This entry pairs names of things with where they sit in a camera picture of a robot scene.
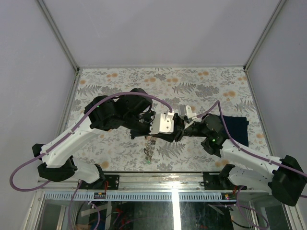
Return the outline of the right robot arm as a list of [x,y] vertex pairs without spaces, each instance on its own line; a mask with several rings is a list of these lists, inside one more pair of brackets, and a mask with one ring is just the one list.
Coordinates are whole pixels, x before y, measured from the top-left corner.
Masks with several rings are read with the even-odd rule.
[[202,119],[185,118],[175,113],[158,114],[150,134],[169,142],[182,137],[204,137],[203,149],[210,155],[243,165],[227,165],[219,174],[219,185],[255,188],[273,195],[281,203],[294,207],[307,184],[307,176],[292,156],[279,158],[252,150],[227,135],[221,119],[208,114]]

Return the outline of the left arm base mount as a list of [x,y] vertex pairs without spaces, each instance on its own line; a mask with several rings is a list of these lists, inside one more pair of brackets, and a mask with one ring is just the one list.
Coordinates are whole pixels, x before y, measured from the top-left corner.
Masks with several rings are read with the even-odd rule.
[[119,175],[107,174],[103,179],[98,179],[91,184],[82,182],[79,188],[86,190],[118,190]]

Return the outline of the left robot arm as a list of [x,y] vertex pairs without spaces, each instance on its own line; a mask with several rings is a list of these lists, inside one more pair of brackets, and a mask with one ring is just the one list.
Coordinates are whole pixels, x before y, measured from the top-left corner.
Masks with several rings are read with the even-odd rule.
[[39,176],[53,182],[62,182],[69,178],[82,180],[94,189],[104,186],[105,176],[98,164],[78,160],[73,154],[90,140],[104,132],[125,127],[140,135],[149,134],[149,122],[153,112],[144,117],[141,113],[151,107],[153,101],[147,93],[135,88],[127,94],[118,94],[114,98],[98,96],[85,107],[84,114],[53,141],[32,149],[35,155],[43,154],[38,166]]

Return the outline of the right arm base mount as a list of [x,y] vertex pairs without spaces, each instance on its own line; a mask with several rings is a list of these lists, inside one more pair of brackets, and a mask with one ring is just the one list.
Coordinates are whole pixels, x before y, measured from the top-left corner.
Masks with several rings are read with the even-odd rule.
[[228,172],[203,172],[203,186],[205,190],[233,190],[235,187],[245,187],[245,185],[235,186],[229,180]]

